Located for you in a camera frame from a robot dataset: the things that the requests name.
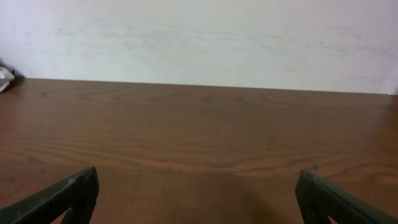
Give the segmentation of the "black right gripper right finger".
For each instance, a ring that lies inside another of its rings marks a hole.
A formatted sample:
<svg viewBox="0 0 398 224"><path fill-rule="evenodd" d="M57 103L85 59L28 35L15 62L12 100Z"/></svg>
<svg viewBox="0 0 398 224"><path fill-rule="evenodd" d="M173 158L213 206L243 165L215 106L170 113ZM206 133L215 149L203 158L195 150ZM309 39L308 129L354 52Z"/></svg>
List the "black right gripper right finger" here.
<svg viewBox="0 0 398 224"><path fill-rule="evenodd" d="M305 224L397 224L396 218L309 170L300 171L295 195Z"/></svg>

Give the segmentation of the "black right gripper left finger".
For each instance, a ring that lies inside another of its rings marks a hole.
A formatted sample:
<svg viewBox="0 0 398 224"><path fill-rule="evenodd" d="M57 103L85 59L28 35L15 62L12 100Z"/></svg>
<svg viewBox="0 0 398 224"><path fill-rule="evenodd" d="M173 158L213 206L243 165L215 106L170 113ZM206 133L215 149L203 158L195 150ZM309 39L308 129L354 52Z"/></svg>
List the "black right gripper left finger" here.
<svg viewBox="0 0 398 224"><path fill-rule="evenodd" d="M96 169L89 167L15 204L1 209L1 223L89 224L99 194Z"/></svg>

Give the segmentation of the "white printed t-shirt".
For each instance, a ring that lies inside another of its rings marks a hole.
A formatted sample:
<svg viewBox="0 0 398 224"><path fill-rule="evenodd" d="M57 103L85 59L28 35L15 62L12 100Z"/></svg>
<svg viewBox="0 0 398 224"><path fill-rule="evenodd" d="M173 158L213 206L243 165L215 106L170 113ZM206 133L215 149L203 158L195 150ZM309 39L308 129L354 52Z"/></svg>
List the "white printed t-shirt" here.
<svg viewBox="0 0 398 224"><path fill-rule="evenodd" d="M0 67L0 92L3 92L14 79L15 76L8 69Z"/></svg>

